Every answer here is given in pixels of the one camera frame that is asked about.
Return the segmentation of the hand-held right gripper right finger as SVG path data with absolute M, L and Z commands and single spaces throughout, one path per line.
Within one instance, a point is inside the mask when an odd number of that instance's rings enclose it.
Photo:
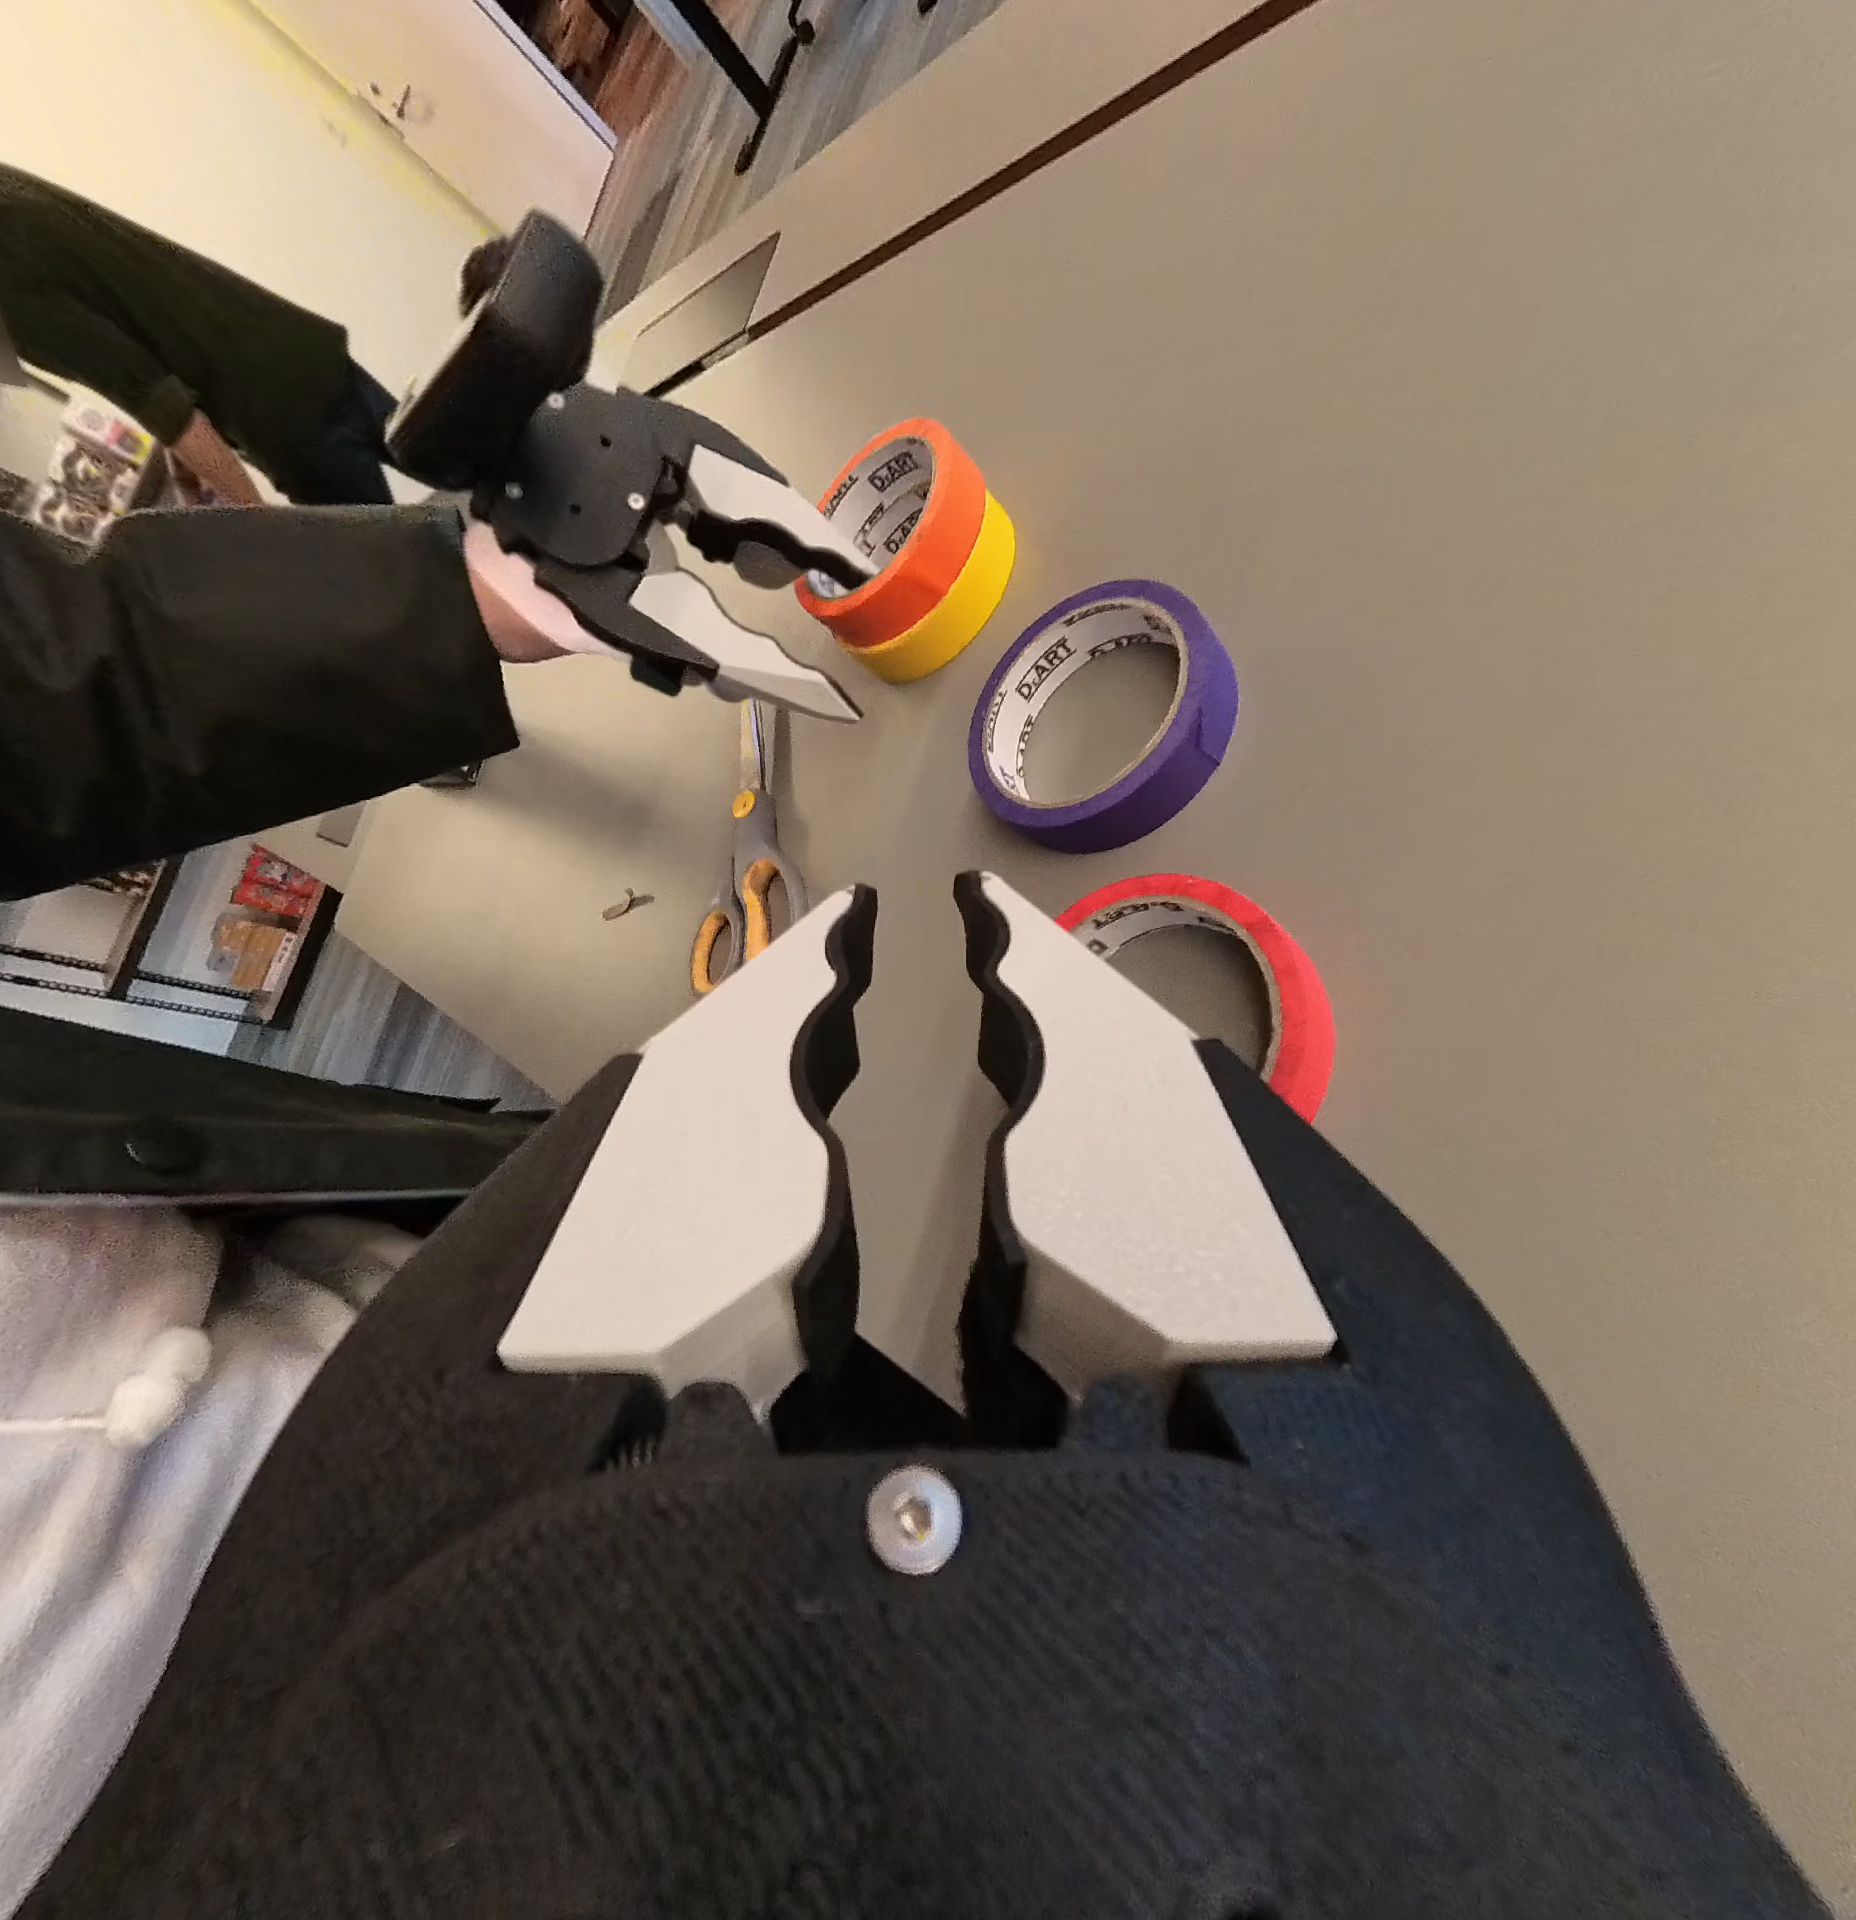
M 960 1313 L 967 1420 L 1051 1447 L 1107 1380 L 1167 1398 L 1188 1370 L 1315 1362 L 1336 1331 L 1229 1092 L 1271 1090 L 1018 894 L 954 877 L 988 1136 Z

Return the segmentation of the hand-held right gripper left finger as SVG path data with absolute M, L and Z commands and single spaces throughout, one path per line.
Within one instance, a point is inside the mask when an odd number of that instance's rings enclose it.
M 831 1118 L 860 1070 L 877 893 L 841 889 L 627 1057 L 627 1087 L 497 1342 L 514 1375 L 831 1382 L 860 1262 Z

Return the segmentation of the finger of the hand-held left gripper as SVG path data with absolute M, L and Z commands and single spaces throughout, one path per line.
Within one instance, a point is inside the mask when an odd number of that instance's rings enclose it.
M 684 474 L 681 535 L 703 561 L 758 589 L 786 589 L 813 574 L 856 591 L 867 555 L 786 481 L 718 448 L 696 448 Z
M 627 610 L 679 643 L 691 672 L 721 699 L 756 699 L 830 723 L 855 726 L 864 720 L 831 676 L 798 662 L 779 638 L 742 625 L 688 570 L 645 577 Z

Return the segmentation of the orange tape roll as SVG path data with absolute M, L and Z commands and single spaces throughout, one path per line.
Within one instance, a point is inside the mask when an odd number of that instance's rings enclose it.
M 873 652 L 913 633 L 954 589 L 985 526 L 988 488 L 938 419 L 903 419 L 873 437 L 831 480 L 821 516 L 870 571 L 866 585 L 824 577 L 795 585 L 805 613 L 841 645 Z

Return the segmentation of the grey scissors yellow pivot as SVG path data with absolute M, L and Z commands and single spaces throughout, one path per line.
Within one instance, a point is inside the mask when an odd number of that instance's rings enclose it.
M 693 995 L 706 998 L 808 913 L 805 882 L 784 853 L 774 798 L 776 721 L 758 699 L 739 706 L 727 877 L 702 916 L 691 955 Z

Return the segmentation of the purple tape roll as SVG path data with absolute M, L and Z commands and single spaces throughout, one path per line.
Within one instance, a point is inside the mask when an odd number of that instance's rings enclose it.
M 1037 803 L 1030 742 L 1058 693 L 1134 648 L 1176 669 L 1170 708 L 1146 749 L 1095 794 Z M 1174 821 L 1220 772 L 1243 708 L 1236 664 L 1199 605 L 1152 578 L 1117 578 L 1046 607 L 997 660 L 975 703 L 967 768 L 978 800 L 1037 848 L 1117 852 Z

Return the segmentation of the black shelving rack with goods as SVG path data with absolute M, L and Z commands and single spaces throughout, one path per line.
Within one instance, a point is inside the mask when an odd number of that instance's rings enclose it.
M 242 838 L 0 900 L 0 998 L 214 1051 L 290 1033 L 338 903 L 337 888 Z

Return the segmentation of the person's left hand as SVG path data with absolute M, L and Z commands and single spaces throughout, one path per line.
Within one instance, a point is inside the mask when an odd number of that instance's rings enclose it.
M 461 552 L 484 629 L 505 662 L 536 664 L 609 652 L 557 595 L 536 583 L 532 561 L 510 554 L 490 526 L 469 525 Z

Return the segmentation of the yellow tape roll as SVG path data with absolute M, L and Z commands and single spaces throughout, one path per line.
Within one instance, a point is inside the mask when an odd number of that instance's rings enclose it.
M 924 682 L 951 666 L 985 633 L 1011 585 L 1015 530 L 1003 502 L 986 494 L 975 546 L 943 599 L 905 633 L 870 645 L 850 645 L 888 683 Z

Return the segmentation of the red tape roll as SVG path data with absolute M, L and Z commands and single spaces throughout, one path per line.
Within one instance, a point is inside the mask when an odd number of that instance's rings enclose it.
M 1258 1074 L 1300 1121 L 1321 1118 L 1336 1070 L 1332 995 L 1306 949 L 1267 907 L 1211 877 L 1157 871 L 1088 893 L 1058 925 L 1102 960 L 1172 932 L 1211 932 L 1240 949 L 1267 1008 Z

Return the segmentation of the person's white shirt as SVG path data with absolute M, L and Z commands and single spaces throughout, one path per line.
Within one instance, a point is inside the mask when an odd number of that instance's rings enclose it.
M 0 1206 L 0 1916 L 121 1756 L 281 1425 L 417 1248 L 343 1213 Z

